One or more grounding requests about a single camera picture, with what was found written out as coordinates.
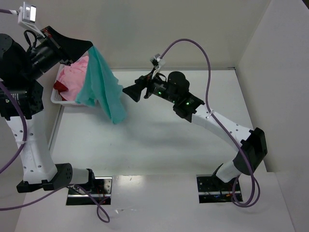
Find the teal t shirt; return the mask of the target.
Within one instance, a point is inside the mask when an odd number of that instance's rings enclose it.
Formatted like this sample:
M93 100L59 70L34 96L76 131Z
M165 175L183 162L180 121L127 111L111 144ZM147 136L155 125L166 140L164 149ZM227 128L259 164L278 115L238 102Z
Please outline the teal t shirt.
M75 98L77 104L94 107L98 102L113 124L126 119L121 102L123 86L112 73L103 55L92 46L88 51L88 64L83 87Z

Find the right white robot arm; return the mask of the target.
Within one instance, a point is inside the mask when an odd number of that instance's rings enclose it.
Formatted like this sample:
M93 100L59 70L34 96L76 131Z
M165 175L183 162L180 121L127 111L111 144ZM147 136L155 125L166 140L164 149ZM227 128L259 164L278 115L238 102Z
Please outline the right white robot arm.
M190 83L182 72L171 72L167 77L157 73L142 75L135 83L123 89L133 101L138 102L145 90L145 99L152 95L173 103L173 111L182 119L199 125L229 143L237 155L220 165L213 173L219 183L255 172L267 154L265 133L260 128L249 129L221 114L209 110L203 100L189 91Z

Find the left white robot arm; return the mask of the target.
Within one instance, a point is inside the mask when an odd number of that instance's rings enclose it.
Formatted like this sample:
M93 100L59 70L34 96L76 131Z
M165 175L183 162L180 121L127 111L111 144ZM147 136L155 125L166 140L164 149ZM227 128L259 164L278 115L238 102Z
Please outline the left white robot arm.
M10 127L23 165L19 193L68 186L69 163L55 164L44 129L43 86L38 79L56 64L71 65L92 47L90 41L61 35L48 26L28 49L7 34L0 36L0 115Z

